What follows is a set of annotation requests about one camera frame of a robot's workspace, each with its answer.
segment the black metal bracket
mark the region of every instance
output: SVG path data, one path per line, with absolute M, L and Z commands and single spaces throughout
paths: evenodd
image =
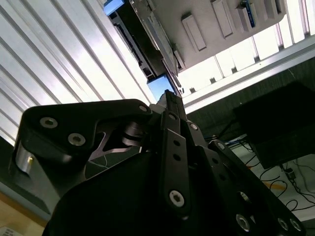
M 153 204 L 147 201 L 148 206 L 161 216 L 158 198 L 164 212 L 171 216 L 166 218 L 176 221 L 170 224 L 176 229 L 186 223 L 197 224 L 194 220 L 209 219 L 210 214 L 220 215 L 224 232 L 235 235 L 305 235 L 299 220 L 228 146 L 218 140 L 207 146 L 200 128 L 187 120 L 181 98 L 169 91 L 165 97 L 167 108 L 151 106 L 155 111 L 138 100 L 31 108 L 22 117 L 11 172 L 52 212 L 68 192 L 77 189 L 80 193 L 78 189 L 90 189 L 89 183 L 99 183 L 101 176 L 95 182 L 85 181 L 84 168 L 89 159 L 132 146 L 143 147 L 142 153 L 133 158 L 141 159 L 133 168 L 147 163 L 153 172 L 145 183 L 138 177 L 137 184 L 147 190 L 145 186 L 150 182 L 150 195 L 144 201 L 155 199 Z M 147 176 L 146 172 L 149 171 L 141 169 L 141 176 Z M 192 173 L 198 178 L 196 181 L 193 177 L 194 185 Z M 126 177 L 118 178 L 124 183 Z M 138 198 L 129 200 L 139 202 Z M 124 200 L 115 203 L 120 206 Z

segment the fluorescent light panel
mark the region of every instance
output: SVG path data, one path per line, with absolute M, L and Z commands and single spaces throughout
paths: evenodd
M 283 47 L 287 48 L 293 45 L 292 36 L 290 32 L 289 21 L 287 15 L 279 22 L 280 32 L 283 41 Z
M 309 21 L 310 34 L 315 34 L 315 1 L 306 0 L 306 10 Z
M 230 52 L 238 71 L 255 64 L 254 54 L 252 52 L 251 43 L 249 39 L 230 47 Z
M 190 95 L 190 88 L 194 88 L 198 91 L 209 86 L 211 84 L 211 78 L 215 78 L 216 81 L 223 78 L 214 57 L 206 59 L 205 61 L 179 73 L 178 79 L 185 89 L 185 93 L 182 94 L 182 96 L 185 97 Z
M 255 34 L 253 37 L 260 59 L 265 59 L 279 51 L 273 26 Z
M 219 67 L 223 73 L 223 76 L 227 77 L 232 73 L 232 68 L 235 67 L 232 55 L 229 49 L 226 49 L 218 54 L 216 54 L 216 58 L 218 60 Z
M 299 0 L 286 0 L 287 14 L 289 18 L 289 25 L 293 35 L 294 43 L 302 41 L 304 36 L 302 16 L 300 11 Z

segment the cable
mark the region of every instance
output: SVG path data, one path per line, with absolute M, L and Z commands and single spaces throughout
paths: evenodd
M 253 152 L 251 148 L 246 147 L 241 141 L 240 141 L 240 145 L 242 145 L 248 152 Z
M 256 155 L 254 155 L 248 162 L 246 162 L 245 165 L 247 165 L 248 163 L 250 163 L 255 157 L 256 157 Z
M 313 195 L 311 195 L 311 194 L 302 193 L 301 189 L 296 185 L 296 182 L 295 181 L 293 181 L 293 182 L 294 182 L 294 184 L 292 184 L 293 187 L 296 187 L 300 191 L 301 194 L 306 195 L 306 196 L 311 196 L 311 197 L 313 197 L 315 199 L 315 197 Z
M 287 190 L 287 183 L 286 183 L 285 181 L 283 181 L 283 180 L 275 180 L 275 181 L 273 181 L 273 182 L 270 184 L 270 186 L 269 186 L 269 190 L 270 190 L 270 191 L 271 191 L 272 185 L 273 185 L 275 182 L 282 182 L 282 183 L 285 184 L 285 189 L 284 189 L 284 191 L 282 191 L 282 193 L 277 196 L 277 198 L 279 198 L 279 197 Z
M 305 198 L 305 200 L 308 201 L 309 203 L 313 203 L 313 204 L 315 205 L 315 202 L 312 202 L 312 201 L 309 200 L 307 197 L 305 197 L 305 195 L 307 195 L 307 196 L 312 196 L 312 195 L 306 194 L 306 193 L 302 193 L 302 192 L 301 192 L 301 189 L 299 189 L 299 188 L 296 186 L 296 182 L 295 182 L 294 180 L 293 180 L 291 183 L 292 183 L 292 185 L 293 185 L 295 191 L 296 191 L 298 194 L 300 194 L 303 198 Z
M 232 124 L 236 123 L 237 120 L 233 119 L 230 121 L 230 123 L 220 132 L 220 134 L 218 135 L 218 139 L 222 137 L 223 134 L 225 134 L 225 132 L 232 126 Z
M 294 209 L 294 210 L 292 210 L 292 211 L 306 210 L 306 209 L 309 209 L 309 208 L 312 208 L 312 207 L 315 207 L 315 205 L 313 205 L 313 206 L 308 206 L 308 207 L 305 207 L 305 208 L 300 208 L 300 209 Z
M 253 165 L 253 166 L 248 166 L 248 168 L 253 168 L 253 167 L 256 167 L 260 164 L 260 162 L 258 162 L 256 165 Z
M 105 155 L 103 155 L 103 157 L 105 158 L 105 161 L 106 161 L 106 164 L 105 164 L 105 165 L 101 165 L 101 164 L 95 163 L 95 162 L 93 162 L 93 161 L 89 161 L 89 162 L 92 163 L 93 165 L 98 166 L 98 167 L 102 167 L 102 168 L 107 168 L 107 169 L 108 169 L 109 167 L 107 166 L 107 158 L 106 158 Z
M 309 188 L 308 188 L 308 186 L 307 186 L 307 184 L 306 184 L 306 178 L 305 178 L 305 176 L 303 175 L 303 173 L 302 173 L 302 171 L 301 171 L 301 167 L 308 167 L 308 168 L 310 168 L 312 171 L 314 171 L 315 172 L 315 170 L 313 170 L 311 167 L 309 167 L 309 166 L 301 166 L 301 165 L 299 165 L 298 164 L 298 159 L 296 159 L 296 163 L 293 161 L 293 163 L 297 166 L 297 169 L 298 169 L 298 171 L 299 171 L 299 173 L 301 174 L 301 176 L 302 176 L 302 179 L 303 179 L 303 183 L 304 183 L 304 187 L 305 187 L 305 189 L 306 189 L 306 191 L 308 191 L 309 193 L 314 193 L 314 192 L 312 192 L 311 190 L 309 190 Z
M 270 171 L 272 168 L 275 168 L 275 166 L 274 166 L 274 167 L 271 167 L 271 168 L 265 170 L 263 173 L 261 173 L 261 175 L 259 176 L 259 179 L 261 180 L 261 177 L 262 177 L 266 172 Z M 264 182 L 266 182 L 266 181 L 274 181 L 274 180 L 279 179 L 279 178 L 280 178 L 280 176 L 278 176 L 278 177 L 276 177 L 276 178 L 273 178 L 273 179 L 261 180 L 261 181 L 264 181 Z
M 285 204 L 285 206 L 287 207 L 287 205 L 289 205 L 289 204 L 292 203 L 292 202 L 296 202 L 296 205 L 295 205 L 295 207 L 292 208 L 290 211 L 294 211 L 294 210 L 297 208 L 297 206 L 299 205 L 299 202 L 298 202 L 297 200 L 293 199 L 293 200 L 288 201 L 288 202 Z

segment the ceiling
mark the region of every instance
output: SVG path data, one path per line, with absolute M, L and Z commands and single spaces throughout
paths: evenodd
M 5 32 L 0 35 L 0 136 L 7 142 L 15 144 L 22 113 L 32 106 L 124 98 L 156 103 L 104 14 L 104 2 L 0 2 Z M 179 74 L 187 113 L 315 56 L 314 1 L 286 0 L 286 6 L 288 14 L 278 25 Z

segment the metal frame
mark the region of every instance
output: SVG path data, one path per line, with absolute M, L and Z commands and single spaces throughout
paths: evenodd
M 315 35 L 183 98 L 189 114 L 315 57 Z

